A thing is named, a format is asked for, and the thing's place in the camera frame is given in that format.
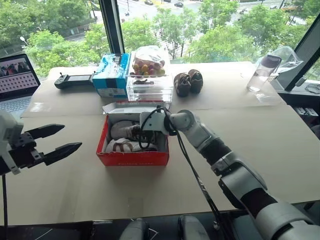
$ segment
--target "red shoe box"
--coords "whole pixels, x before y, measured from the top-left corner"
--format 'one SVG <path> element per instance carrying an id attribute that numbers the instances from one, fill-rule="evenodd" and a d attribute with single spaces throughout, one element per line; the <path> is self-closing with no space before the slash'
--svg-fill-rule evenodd
<path id="1" fill-rule="evenodd" d="M 140 113 L 151 112 L 158 105 L 165 105 L 162 101 L 118 101 L 103 107 L 106 118 L 103 125 L 96 154 L 105 166 L 166 166 L 169 160 L 169 145 L 167 136 L 158 141 L 161 151 L 145 152 L 104 152 L 111 140 L 109 131 L 111 126 L 121 120 L 139 121 Z"/>

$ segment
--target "clear plastic box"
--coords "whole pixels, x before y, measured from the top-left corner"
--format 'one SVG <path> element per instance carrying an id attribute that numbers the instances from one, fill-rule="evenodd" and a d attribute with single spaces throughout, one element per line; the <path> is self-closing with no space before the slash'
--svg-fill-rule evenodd
<path id="1" fill-rule="evenodd" d="M 136 84 L 137 81 L 145 80 L 147 84 Z M 126 91 L 129 101 L 153 100 L 171 103 L 173 90 L 174 83 L 171 75 L 139 79 L 128 76 L 127 78 Z"/>
<path id="2" fill-rule="evenodd" d="M 165 65 L 164 76 L 141 76 L 128 75 L 126 82 L 126 92 L 129 101 L 164 101 L 172 102 L 174 81 L 170 73 L 170 60 L 167 52 L 161 53 Z M 133 69 L 136 52 L 131 53 L 129 73 L 134 72 Z"/>

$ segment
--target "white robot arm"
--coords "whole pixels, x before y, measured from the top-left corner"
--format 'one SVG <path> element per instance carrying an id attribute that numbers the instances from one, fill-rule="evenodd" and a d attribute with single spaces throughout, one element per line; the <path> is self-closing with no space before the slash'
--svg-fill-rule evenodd
<path id="1" fill-rule="evenodd" d="M 189 110 L 175 114 L 149 112 L 140 114 L 144 131 L 160 131 L 169 135 L 181 131 L 193 147 L 206 159 L 223 193 L 235 208 L 246 209 L 265 240 L 318 240 L 320 226 L 290 203 L 280 201 L 267 192 L 263 178 L 244 159 L 237 156 Z"/>

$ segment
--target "white table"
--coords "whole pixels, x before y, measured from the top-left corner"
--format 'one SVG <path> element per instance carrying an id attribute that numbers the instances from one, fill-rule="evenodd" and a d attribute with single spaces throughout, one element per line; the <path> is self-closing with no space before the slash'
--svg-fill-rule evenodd
<path id="1" fill-rule="evenodd" d="M 251 162 L 271 194 L 291 203 L 320 199 L 320 142 L 290 106 L 206 109 L 194 113 L 231 149 Z M 16 176 L 7 175 L 10 225 L 210 211 L 175 137 L 169 138 L 170 159 L 166 167 L 104 167 L 95 154 L 103 122 L 103 115 L 24 119 L 24 130 L 50 123 L 66 126 L 51 137 L 37 140 L 41 152 L 69 142 L 83 145 L 51 166 L 40 164 L 23 169 Z M 185 137 L 183 140 L 217 207 L 234 209 L 206 160 Z"/>
<path id="2" fill-rule="evenodd" d="M 199 110 L 212 108 L 237 108 L 286 104 L 267 82 L 257 94 L 247 90 L 246 85 L 255 66 L 250 62 L 172 64 L 173 77 L 180 72 L 197 69 L 203 75 L 200 94 L 178 97 L 173 91 L 172 110 Z M 102 114 L 102 106 L 121 98 L 101 98 L 95 89 L 77 86 L 60 90 L 54 87 L 55 80 L 62 74 L 91 74 L 96 67 L 57 67 L 34 93 L 31 103 L 22 117 L 79 116 Z"/>

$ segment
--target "window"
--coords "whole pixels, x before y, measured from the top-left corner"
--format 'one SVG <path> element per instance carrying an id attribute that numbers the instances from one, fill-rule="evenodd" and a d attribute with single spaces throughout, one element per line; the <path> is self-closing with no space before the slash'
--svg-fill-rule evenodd
<path id="1" fill-rule="evenodd" d="M 320 83 L 320 58 L 313 64 L 313 66 L 304 75 L 306 82 L 319 81 Z"/>
<path id="2" fill-rule="evenodd" d="M 0 0 L 0 57 L 27 53 L 39 77 L 110 52 L 98 0 Z"/>
<path id="3" fill-rule="evenodd" d="M 168 50 L 173 62 L 252 61 L 293 49 L 320 12 L 319 0 L 117 0 L 126 52 Z"/>

